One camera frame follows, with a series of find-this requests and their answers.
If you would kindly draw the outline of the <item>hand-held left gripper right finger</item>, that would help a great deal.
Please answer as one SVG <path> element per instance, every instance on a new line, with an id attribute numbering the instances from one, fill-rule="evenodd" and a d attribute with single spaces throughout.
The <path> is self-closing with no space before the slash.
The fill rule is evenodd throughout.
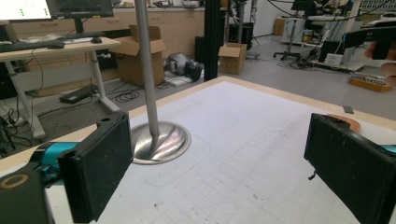
<path id="1" fill-rule="evenodd" d="M 378 145 L 345 121 L 313 113 L 304 158 L 360 224 L 389 224 L 396 207 L 396 145 Z"/>

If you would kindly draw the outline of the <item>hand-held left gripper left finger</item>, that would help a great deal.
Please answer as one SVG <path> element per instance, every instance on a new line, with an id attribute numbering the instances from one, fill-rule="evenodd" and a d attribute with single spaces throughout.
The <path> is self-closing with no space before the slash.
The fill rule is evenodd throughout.
<path id="1" fill-rule="evenodd" d="M 74 222 L 99 219 L 133 159 L 129 116 L 124 112 L 101 119 L 90 135 L 58 155 Z"/>

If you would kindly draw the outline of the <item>wooden spatula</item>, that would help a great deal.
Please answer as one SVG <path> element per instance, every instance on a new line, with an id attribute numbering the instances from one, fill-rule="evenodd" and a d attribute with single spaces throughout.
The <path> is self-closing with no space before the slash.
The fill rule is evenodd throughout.
<path id="1" fill-rule="evenodd" d="M 354 119 L 334 114 L 329 114 L 329 117 L 336 119 L 338 123 L 343 124 L 355 133 L 359 133 L 361 131 L 361 124 Z"/>

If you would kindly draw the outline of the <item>metal stand with hooks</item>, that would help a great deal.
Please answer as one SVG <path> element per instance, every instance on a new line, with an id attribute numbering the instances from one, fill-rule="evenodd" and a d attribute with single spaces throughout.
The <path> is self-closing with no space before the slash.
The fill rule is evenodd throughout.
<path id="1" fill-rule="evenodd" d="M 134 163 L 153 165 L 174 160 L 183 154 L 191 144 L 191 135 L 177 123 L 158 120 L 147 2 L 146 0 L 134 0 L 134 3 L 145 81 L 148 122 L 132 128 L 132 150 L 134 151 Z"/>

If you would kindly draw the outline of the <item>wooden tray with small parts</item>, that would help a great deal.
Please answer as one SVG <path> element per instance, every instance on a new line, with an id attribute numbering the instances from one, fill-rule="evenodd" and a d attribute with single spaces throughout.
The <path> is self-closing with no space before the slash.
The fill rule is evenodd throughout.
<path id="1" fill-rule="evenodd" d="M 385 82 L 383 77 L 364 73 L 351 73 L 348 77 L 348 83 L 377 92 L 385 92 L 392 89 L 392 87 Z"/>

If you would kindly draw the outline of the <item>black flat device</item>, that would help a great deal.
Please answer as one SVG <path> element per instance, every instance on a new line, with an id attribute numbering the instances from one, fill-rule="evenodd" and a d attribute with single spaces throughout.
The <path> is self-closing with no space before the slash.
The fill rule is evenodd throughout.
<path id="1" fill-rule="evenodd" d="M 59 98 L 59 101 L 61 103 L 72 105 L 82 101 L 83 99 L 93 96 L 96 93 L 96 91 L 97 91 L 97 86 L 91 84 L 83 88 L 80 88 L 76 91 L 67 93 L 66 95 L 63 95 L 62 97 Z"/>

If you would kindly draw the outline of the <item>large open cardboard box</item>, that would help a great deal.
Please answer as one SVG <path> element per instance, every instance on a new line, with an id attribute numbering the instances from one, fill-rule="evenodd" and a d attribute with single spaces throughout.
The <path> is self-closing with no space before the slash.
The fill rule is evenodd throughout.
<path id="1" fill-rule="evenodd" d="M 115 54 L 120 80 L 138 87 L 145 85 L 144 66 L 140 53 L 137 26 L 130 26 L 131 35 L 117 38 L 119 46 L 110 49 Z M 158 26 L 148 28 L 151 64 L 154 85 L 164 83 L 163 52 L 166 46 L 162 41 L 161 30 Z"/>

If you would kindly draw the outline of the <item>white foam board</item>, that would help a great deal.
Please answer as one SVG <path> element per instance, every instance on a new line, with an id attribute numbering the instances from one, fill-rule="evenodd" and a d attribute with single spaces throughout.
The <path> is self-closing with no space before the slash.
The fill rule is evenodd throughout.
<path id="1" fill-rule="evenodd" d="M 170 72 L 164 73 L 164 81 L 166 84 L 171 85 L 173 87 L 180 87 L 185 84 L 192 83 L 192 79 L 185 76 L 176 75 Z"/>

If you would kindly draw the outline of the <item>wooden desk with white legs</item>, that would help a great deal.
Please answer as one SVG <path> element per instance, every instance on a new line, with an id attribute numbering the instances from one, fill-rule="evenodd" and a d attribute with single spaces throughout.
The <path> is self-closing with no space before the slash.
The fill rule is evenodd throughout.
<path id="1" fill-rule="evenodd" d="M 102 42 L 93 44 L 89 42 L 80 42 L 75 44 L 66 44 L 62 49 L 28 49 L 13 52 L 0 53 L 0 63 L 4 63 L 8 70 L 8 75 L 15 87 L 18 98 L 21 101 L 34 139 L 43 139 L 45 131 L 33 110 L 32 104 L 26 97 L 27 91 L 39 90 L 51 86 L 61 85 L 78 81 L 86 78 L 95 78 L 99 91 L 99 101 L 111 112 L 120 111 L 120 108 L 112 103 L 105 93 L 104 83 L 102 80 L 99 62 L 96 51 L 100 49 L 113 49 L 120 45 L 120 41 L 101 38 Z M 58 57 L 65 54 L 87 53 L 88 60 L 83 63 L 72 63 L 67 66 L 40 68 L 36 71 L 18 73 L 15 71 L 12 62 L 21 60 L 39 60 L 42 58 Z"/>

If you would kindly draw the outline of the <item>grey and black device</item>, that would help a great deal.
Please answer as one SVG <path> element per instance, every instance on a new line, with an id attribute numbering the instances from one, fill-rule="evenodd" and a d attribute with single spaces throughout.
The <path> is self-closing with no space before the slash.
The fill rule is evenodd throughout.
<path id="1" fill-rule="evenodd" d="M 165 59 L 164 69 L 179 76 L 189 77 L 195 82 L 201 77 L 204 65 L 184 53 L 173 53 Z"/>

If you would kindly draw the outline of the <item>black keyboard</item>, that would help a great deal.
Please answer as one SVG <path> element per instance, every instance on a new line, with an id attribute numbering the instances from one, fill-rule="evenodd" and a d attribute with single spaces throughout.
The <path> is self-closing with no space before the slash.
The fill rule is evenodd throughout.
<path id="1" fill-rule="evenodd" d="M 13 42 L 12 44 L 0 45 L 0 53 L 18 51 L 18 50 L 28 50 L 28 49 L 43 49 L 46 48 L 48 45 L 49 42 L 47 41 L 35 42 L 35 43 L 16 41 Z"/>

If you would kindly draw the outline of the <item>small cardboard box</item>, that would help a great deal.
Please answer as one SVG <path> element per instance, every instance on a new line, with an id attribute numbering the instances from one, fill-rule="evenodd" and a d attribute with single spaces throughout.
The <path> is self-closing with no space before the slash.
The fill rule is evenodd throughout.
<path id="1" fill-rule="evenodd" d="M 247 45 L 227 43 L 219 48 L 219 71 L 223 74 L 240 75 L 245 67 Z"/>

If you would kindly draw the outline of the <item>dark computer monitor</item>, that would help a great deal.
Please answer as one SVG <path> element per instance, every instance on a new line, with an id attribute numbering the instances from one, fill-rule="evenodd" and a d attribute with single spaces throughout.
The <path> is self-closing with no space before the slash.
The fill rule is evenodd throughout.
<path id="1" fill-rule="evenodd" d="M 72 19 L 78 34 L 84 32 L 83 20 L 113 16 L 112 0 L 46 0 L 54 20 Z"/>

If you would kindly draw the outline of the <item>lit computer monitor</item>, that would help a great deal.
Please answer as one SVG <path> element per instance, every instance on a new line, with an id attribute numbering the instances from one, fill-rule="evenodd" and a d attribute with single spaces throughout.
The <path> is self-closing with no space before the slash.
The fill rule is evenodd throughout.
<path id="1" fill-rule="evenodd" d="M 46 19 L 50 19 L 50 10 L 46 0 L 0 0 L 0 20 Z"/>

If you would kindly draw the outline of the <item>black metal frame strut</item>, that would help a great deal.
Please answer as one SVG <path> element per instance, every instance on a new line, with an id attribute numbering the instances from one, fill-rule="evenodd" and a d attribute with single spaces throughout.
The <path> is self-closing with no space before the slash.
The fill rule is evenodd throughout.
<path id="1" fill-rule="evenodd" d="M 205 0 L 205 81 L 218 75 L 220 0 Z"/>

